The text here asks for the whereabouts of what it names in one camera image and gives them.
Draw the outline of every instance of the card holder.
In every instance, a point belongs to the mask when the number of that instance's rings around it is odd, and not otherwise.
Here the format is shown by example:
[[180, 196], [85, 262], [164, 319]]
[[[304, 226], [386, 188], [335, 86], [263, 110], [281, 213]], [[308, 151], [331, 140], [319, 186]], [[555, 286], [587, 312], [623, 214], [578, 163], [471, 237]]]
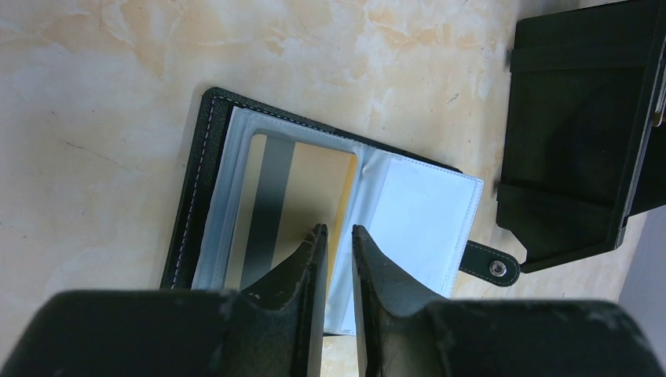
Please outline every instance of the card holder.
[[[366, 150], [375, 151], [375, 154], [377, 155], [381, 154], [390, 156], [391, 160], [395, 159], [396, 161], [403, 161], [408, 163], [408, 165], [428, 167], [429, 169], [436, 169], [438, 171], [446, 170], [451, 174], [459, 174], [462, 176], [459, 170], [455, 168], [448, 167], [388, 145], [383, 145], [365, 137], [360, 137], [343, 130], [337, 130], [323, 123], [318, 123], [277, 108], [272, 108], [227, 90], [213, 88], [208, 90], [202, 98], [199, 117], [192, 139], [192, 150], [190, 152], [188, 167], [185, 173], [180, 206], [177, 213], [176, 223], [174, 225], [172, 242], [166, 258], [161, 283], [162, 288], [174, 289], [192, 287], [195, 271], [197, 270], [196, 267], [199, 263], [199, 257], [205, 257], [205, 255], [202, 254], [206, 253], [202, 253], [202, 251], [205, 251], [208, 248], [206, 240], [204, 239], [205, 228], [207, 226], [210, 229], [215, 229], [217, 227], [223, 228], [224, 226], [234, 227], [234, 221], [231, 221], [233, 224], [230, 225], [230, 221], [224, 221], [223, 218], [213, 218], [213, 212], [210, 211], [210, 209], [211, 206], [229, 205], [229, 201], [227, 201], [227, 204], [215, 203], [214, 192], [216, 190], [219, 191], [220, 187], [227, 190], [235, 189], [234, 197], [240, 197], [242, 185], [236, 184], [236, 186], [234, 186], [232, 184], [233, 178], [228, 179], [226, 177], [218, 176], [219, 174], [227, 174], [229, 171], [241, 171], [241, 169], [237, 169], [238, 166], [236, 165], [239, 160], [243, 161], [241, 148], [239, 146], [237, 148], [230, 143], [225, 143], [225, 141], [238, 138], [239, 135], [235, 133], [242, 133], [244, 131], [244, 129], [234, 130], [233, 127], [230, 127], [232, 118], [237, 116], [251, 117], [254, 118], [255, 122], [269, 122], [275, 126], [275, 128], [259, 127], [259, 133], [248, 134], [248, 140], [251, 140], [255, 134], [264, 134], [278, 138], [282, 137], [284, 139], [285, 134], [288, 137], [294, 137], [294, 135], [289, 136], [290, 133], [303, 134], [304, 130], [307, 132], [311, 131], [313, 134], [327, 135], [326, 137], [323, 137], [322, 140], [328, 140], [329, 143], [341, 142], [343, 144], [346, 143], [348, 146], [351, 145], [353, 148], [358, 149], [358, 153], [363, 153], [363, 149], [365, 148]], [[303, 141], [306, 144], [312, 143], [312, 140], [310, 139], [306, 140], [297, 138], [296, 140]], [[340, 147], [335, 147], [334, 145], [320, 146], [340, 150]], [[233, 166], [233, 168], [231, 170], [220, 169], [221, 163], [230, 163], [230, 166]], [[446, 213], [442, 211], [441, 216], [446, 216]], [[408, 240], [409, 237], [417, 236], [417, 234], [410, 234], [405, 236], [404, 239]], [[456, 269], [458, 269], [458, 265], [461, 267], [464, 266], [463, 271], [472, 273], [476, 277], [500, 286], [511, 285], [515, 282], [518, 278], [519, 270], [517, 267], [518, 263], [515, 262], [513, 257], [487, 247], [471, 247], [471, 243], [466, 243], [466, 233], [463, 238], [464, 240], [461, 242], [466, 246], [464, 247], [462, 260], [457, 264], [454, 263]], [[496, 272], [493, 274], [490, 270], [490, 265], [496, 259], [501, 259], [506, 266], [506, 270], [501, 276], [498, 276]], [[201, 279], [202, 281], [205, 281], [205, 276], [200, 276], [202, 273], [201, 271], [202, 270], [199, 269], [199, 272], [197, 272], [197, 280]]]

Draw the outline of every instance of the open black case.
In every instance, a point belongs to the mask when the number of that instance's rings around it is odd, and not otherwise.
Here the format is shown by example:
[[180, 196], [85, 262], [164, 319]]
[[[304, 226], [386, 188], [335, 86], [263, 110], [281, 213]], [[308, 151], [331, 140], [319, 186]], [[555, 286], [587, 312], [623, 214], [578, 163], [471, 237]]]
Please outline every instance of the open black case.
[[[212, 88], [203, 95], [199, 108], [161, 288], [192, 288], [199, 255], [202, 250], [204, 229], [206, 228], [211, 200], [214, 197], [215, 185], [218, 180], [223, 149], [225, 142], [228, 141], [228, 132], [234, 112], [237, 114], [241, 112], [256, 113], [256, 116], [275, 120], [277, 127], [290, 128], [293, 132], [308, 130], [308, 132], [314, 131], [319, 134], [326, 134], [326, 137], [361, 145], [363, 148], [378, 150], [397, 159], [406, 159], [420, 166], [431, 167], [438, 171], [446, 170], [450, 174], [463, 176], [454, 167], [448, 167], [366, 137], [338, 130], [326, 124], [273, 108], [221, 88]], [[437, 216], [446, 217], [447, 214], [442, 211], [437, 213]], [[467, 244], [460, 259], [459, 270], [501, 287], [508, 287], [518, 279], [520, 271], [515, 258], [479, 243], [467, 241], [467, 235], [464, 236], [464, 241]]]

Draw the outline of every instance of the metal snap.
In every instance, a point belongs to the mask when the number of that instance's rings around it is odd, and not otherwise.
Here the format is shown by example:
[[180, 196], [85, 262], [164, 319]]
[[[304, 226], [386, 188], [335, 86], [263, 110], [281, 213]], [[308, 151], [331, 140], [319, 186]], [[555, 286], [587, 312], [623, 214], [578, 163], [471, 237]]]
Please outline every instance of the metal snap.
[[490, 264], [490, 273], [493, 276], [502, 277], [507, 274], [507, 265], [500, 261], [492, 261]]

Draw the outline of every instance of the beige marble surface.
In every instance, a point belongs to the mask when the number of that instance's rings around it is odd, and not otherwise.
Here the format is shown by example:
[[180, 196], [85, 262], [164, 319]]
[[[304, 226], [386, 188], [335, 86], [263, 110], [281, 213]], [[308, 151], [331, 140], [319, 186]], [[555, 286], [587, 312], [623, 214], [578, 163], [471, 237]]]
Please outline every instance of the beige marble surface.
[[[482, 178], [494, 225], [515, 21], [555, 0], [1, 0], [0, 360], [71, 288], [154, 288], [199, 96], [222, 86]], [[616, 299], [644, 218], [612, 253], [456, 297]], [[355, 374], [353, 339], [325, 375]]]

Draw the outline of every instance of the open wallet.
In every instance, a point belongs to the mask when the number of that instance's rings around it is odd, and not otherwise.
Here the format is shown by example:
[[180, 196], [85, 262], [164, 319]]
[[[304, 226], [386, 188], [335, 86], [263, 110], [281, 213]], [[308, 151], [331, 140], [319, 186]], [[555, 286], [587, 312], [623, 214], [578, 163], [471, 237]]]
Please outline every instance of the open wallet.
[[213, 88], [199, 108], [161, 288], [243, 290], [326, 224], [324, 330], [354, 335], [354, 225], [446, 298], [459, 270], [515, 283], [515, 258], [467, 239], [482, 189], [453, 167]]

